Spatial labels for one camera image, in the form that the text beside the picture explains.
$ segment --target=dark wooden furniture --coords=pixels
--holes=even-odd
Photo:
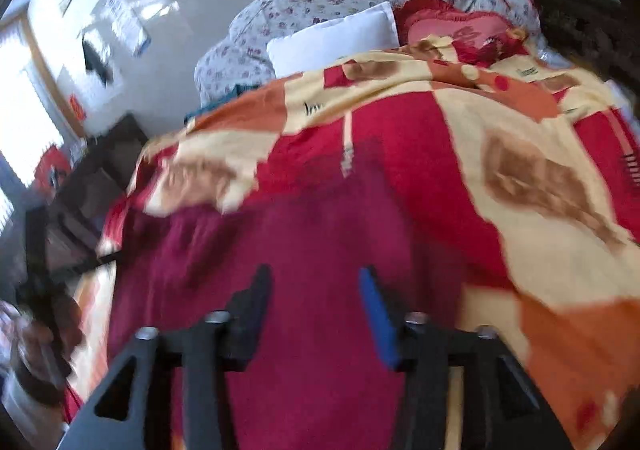
[[[90,142],[86,152],[49,205],[60,232],[84,253],[94,253],[102,218],[123,194],[148,138],[128,113],[107,133]]]
[[[615,0],[533,0],[549,45],[604,80],[640,95],[640,32]]]

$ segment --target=bolt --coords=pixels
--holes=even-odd
[[[141,327],[136,333],[136,338],[138,340],[152,340],[156,336],[158,336],[158,329],[155,327]]]
[[[231,313],[228,311],[212,311],[205,318],[207,324],[224,324],[231,320]]]
[[[404,323],[409,325],[425,325],[429,321],[429,316],[420,311],[412,311],[404,317]]]
[[[478,334],[478,337],[483,340],[493,340],[498,337],[498,332],[490,325],[481,325],[476,329],[476,333]]]

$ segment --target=floral bedspread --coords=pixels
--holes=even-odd
[[[197,63],[194,79],[201,104],[228,93],[235,84],[265,84],[275,78],[266,55],[274,37],[298,32],[322,21],[355,14],[383,1],[399,7],[407,0],[255,0],[229,26],[229,33]],[[499,13],[532,36],[540,32],[530,0],[445,0],[463,11]]]

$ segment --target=red object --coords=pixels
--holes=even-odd
[[[318,163],[308,181],[329,165]],[[109,356],[142,326],[192,325],[269,263],[273,295],[258,351],[246,372],[227,374],[240,448],[386,448],[403,376],[376,354],[358,270],[374,264],[412,307],[452,325],[465,267],[447,247],[413,249],[412,224],[379,172],[336,179],[334,171],[315,189],[304,180],[295,195],[224,216],[207,205],[164,218],[131,210],[124,245],[135,248],[118,264]]]
[[[583,432],[589,422],[598,415],[599,407],[595,401],[588,401],[583,404],[576,415],[576,427],[578,432]]]
[[[67,385],[65,389],[65,399],[62,401],[63,421],[67,424],[71,423],[82,408],[82,405],[83,401],[78,393]]]
[[[636,140],[620,111],[611,110],[611,113],[637,153]],[[607,182],[616,221],[631,232],[636,242],[640,241],[638,189],[634,186],[631,173],[622,159],[624,153],[609,120],[603,113],[594,113],[576,122],[574,127],[584,148]]]
[[[118,199],[107,213],[102,227],[102,235],[112,241],[116,246],[122,245],[122,230],[124,221],[130,209],[145,207],[146,200],[153,193],[158,178],[160,176],[158,167],[162,165],[163,159],[175,156],[178,150],[177,145],[171,145],[151,157],[148,162],[139,163],[134,175],[136,188],[130,194]]]
[[[394,10],[401,44],[415,44],[429,35],[452,37],[458,59],[488,68],[518,53],[527,37],[496,12],[462,12],[443,0],[409,0]]]
[[[258,164],[258,190],[247,202],[299,192],[339,167],[344,119],[276,142]],[[365,156],[385,171],[422,239],[436,239],[465,253],[487,275],[485,286],[513,289],[497,229],[483,220],[460,176],[449,128],[432,92],[390,96],[353,111],[354,162]],[[322,164],[313,163],[322,157]]]
[[[69,97],[69,105],[71,106],[71,110],[74,112],[76,118],[79,122],[84,122],[86,120],[86,112],[84,107],[78,101],[78,97],[76,95],[71,95]]]
[[[38,191],[47,197],[53,196],[55,193],[54,188],[51,186],[51,169],[56,168],[59,173],[70,173],[71,164],[64,154],[62,154],[59,148],[55,145],[50,146],[42,155],[40,161],[34,171],[34,178],[38,188]],[[61,183],[63,177],[58,178],[58,182]]]

